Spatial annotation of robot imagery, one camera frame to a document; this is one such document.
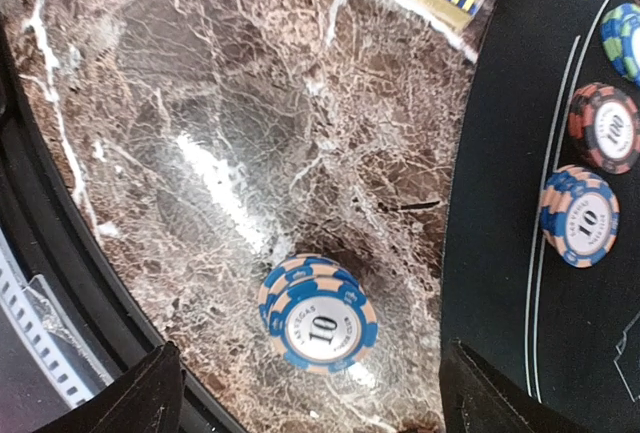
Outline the brown chip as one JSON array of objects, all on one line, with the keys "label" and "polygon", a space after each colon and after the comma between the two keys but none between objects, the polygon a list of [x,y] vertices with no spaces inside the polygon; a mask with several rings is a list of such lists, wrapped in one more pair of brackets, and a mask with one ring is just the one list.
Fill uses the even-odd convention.
[{"label": "brown chip", "polygon": [[604,83],[589,83],[573,95],[569,136],[593,167],[621,175],[639,158],[639,112],[632,98]]}]

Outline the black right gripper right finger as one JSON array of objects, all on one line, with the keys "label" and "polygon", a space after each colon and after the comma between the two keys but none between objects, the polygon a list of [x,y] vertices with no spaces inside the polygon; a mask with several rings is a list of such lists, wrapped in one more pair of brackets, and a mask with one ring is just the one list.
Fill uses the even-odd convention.
[{"label": "black right gripper right finger", "polygon": [[452,340],[439,369],[448,432],[584,432],[538,403],[469,346]]}]

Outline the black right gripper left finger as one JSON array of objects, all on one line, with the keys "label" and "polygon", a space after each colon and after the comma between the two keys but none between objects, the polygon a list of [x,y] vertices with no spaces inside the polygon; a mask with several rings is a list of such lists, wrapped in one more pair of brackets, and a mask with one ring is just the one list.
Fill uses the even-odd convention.
[{"label": "black right gripper left finger", "polygon": [[37,433],[126,433],[179,430],[184,369],[172,342],[156,347],[90,401]]}]

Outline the blue tan chip stack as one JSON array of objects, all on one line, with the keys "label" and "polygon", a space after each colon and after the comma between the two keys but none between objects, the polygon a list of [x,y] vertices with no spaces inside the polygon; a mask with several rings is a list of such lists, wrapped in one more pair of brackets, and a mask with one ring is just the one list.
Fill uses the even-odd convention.
[{"label": "blue tan chip stack", "polygon": [[321,255],[280,262],[263,280],[257,301],[276,351],[299,369],[334,374],[362,361],[376,344],[378,320],[363,288]]}]

